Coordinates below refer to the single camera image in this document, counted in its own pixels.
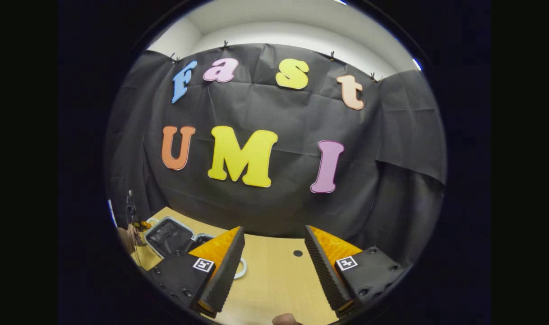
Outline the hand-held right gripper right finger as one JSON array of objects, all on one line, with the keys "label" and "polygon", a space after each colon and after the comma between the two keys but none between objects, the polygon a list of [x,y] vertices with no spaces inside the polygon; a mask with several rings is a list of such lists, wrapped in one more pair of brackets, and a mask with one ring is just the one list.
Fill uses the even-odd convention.
[{"label": "hand-held right gripper right finger", "polygon": [[376,246],[360,249],[335,235],[307,225],[304,242],[324,296],[339,319],[371,308],[408,272]]}]

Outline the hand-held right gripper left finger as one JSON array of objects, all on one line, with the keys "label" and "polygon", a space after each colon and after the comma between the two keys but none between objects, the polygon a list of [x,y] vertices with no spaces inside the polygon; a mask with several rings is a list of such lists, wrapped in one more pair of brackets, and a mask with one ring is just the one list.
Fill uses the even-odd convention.
[{"label": "hand-held right gripper left finger", "polygon": [[229,295],[244,245],[244,228],[235,227],[191,251],[171,251],[147,278],[173,304],[214,318]]}]

